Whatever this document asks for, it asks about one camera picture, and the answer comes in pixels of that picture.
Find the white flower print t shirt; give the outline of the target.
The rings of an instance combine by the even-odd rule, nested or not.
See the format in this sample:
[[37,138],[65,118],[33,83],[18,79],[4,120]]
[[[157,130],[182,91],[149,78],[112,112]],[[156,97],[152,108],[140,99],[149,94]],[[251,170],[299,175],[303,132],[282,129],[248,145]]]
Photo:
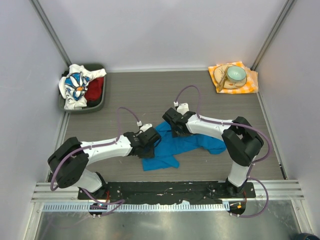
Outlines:
[[66,76],[62,76],[58,88],[64,99],[63,109],[66,111],[82,110],[87,107],[85,94],[89,84],[97,78],[106,76],[106,70],[98,67],[97,70],[88,70],[84,65],[72,64]]

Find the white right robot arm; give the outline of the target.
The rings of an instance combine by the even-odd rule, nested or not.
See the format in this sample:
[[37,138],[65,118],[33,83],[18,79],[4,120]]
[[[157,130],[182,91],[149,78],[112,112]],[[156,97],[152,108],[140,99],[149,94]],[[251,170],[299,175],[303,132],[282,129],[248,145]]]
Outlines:
[[169,124],[174,137],[204,135],[223,141],[232,159],[231,170],[225,181],[225,191],[233,198],[244,192],[252,164],[264,146],[262,138],[245,118],[220,120],[189,110],[182,113],[172,107],[162,118]]

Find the orange checkered cloth napkin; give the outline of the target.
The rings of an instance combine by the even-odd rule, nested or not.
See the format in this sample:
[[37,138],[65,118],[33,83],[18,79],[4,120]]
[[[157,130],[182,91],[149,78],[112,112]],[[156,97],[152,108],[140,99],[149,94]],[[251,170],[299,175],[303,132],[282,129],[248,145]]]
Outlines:
[[[228,79],[226,70],[230,67],[243,69],[244,79],[239,81]],[[259,91],[258,73],[250,70],[241,61],[209,66],[208,72],[218,94],[253,94]]]

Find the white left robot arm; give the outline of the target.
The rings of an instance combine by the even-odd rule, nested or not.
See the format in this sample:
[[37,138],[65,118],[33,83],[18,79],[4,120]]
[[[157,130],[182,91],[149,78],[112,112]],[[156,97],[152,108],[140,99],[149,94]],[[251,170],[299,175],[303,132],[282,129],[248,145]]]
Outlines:
[[106,195],[108,185],[100,173],[91,172],[87,167],[115,157],[152,158],[161,139],[151,124],[141,126],[138,132],[128,131],[100,141],[79,141],[70,137],[48,158],[53,174],[50,189],[75,186],[79,189],[80,200],[100,200]]

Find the gold fork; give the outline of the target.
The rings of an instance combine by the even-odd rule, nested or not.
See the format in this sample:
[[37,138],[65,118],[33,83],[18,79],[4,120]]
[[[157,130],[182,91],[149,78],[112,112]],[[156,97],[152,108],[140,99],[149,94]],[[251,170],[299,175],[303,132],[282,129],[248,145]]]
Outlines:
[[222,78],[221,78],[221,81],[220,81],[220,83],[218,84],[218,92],[220,92],[220,91],[224,88],[225,81],[226,81],[226,79],[228,78],[228,76],[227,76],[228,68],[229,68],[228,66],[225,68],[224,74],[223,74],[223,76],[222,76]]

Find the dark grey plastic basket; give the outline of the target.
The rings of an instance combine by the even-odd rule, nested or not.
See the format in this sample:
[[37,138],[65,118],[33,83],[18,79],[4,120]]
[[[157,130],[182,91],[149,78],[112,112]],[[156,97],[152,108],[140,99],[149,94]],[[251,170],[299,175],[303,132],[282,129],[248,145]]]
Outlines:
[[58,83],[58,107],[66,113],[99,111],[104,105],[107,73],[101,64],[72,64]]

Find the light blue ceramic bowl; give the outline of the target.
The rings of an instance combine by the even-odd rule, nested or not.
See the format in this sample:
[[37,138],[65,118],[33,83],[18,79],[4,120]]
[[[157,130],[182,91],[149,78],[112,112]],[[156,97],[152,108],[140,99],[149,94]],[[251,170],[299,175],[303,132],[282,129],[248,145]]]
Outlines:
[[235,65],[228,67],[226,70],[226,75],[228,80],[233,83],[243,81],[247,77],[246,71],[243,68]]

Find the cream floral plate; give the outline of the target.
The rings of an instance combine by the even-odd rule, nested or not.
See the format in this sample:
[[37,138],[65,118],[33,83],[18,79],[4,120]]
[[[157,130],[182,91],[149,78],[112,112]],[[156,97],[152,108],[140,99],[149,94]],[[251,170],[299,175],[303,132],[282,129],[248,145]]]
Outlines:
[[213,77],[217,83],[218,92],[239,89],[247,83],[246,71],[235,64],[217,66],[213,71]]

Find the blue t shirt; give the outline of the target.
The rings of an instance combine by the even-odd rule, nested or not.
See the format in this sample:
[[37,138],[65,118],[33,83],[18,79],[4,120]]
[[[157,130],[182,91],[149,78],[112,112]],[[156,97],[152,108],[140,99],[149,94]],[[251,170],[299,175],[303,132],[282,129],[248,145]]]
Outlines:
[[145,172],[178,168],[180,163],[175,156],[196,149],[202,148],[211,155],[219,155],[227,149],[222,140],[202,134],[173,137],[167,122],[162,122],[155,129],[161,136],[161,141],[155,147],[154,157],[142,159],[142,168]]

